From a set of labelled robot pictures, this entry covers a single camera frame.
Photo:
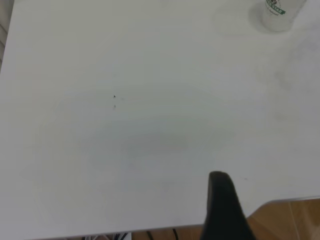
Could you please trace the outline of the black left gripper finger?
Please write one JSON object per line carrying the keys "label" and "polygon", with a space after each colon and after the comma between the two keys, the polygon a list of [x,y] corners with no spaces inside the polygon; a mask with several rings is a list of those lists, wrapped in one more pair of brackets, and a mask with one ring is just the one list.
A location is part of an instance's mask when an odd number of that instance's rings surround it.
{"label": "black left gripper finger", "polygon": [[231,177],[212,171],[208,178],[207,210],[202,240],[255,240]]}

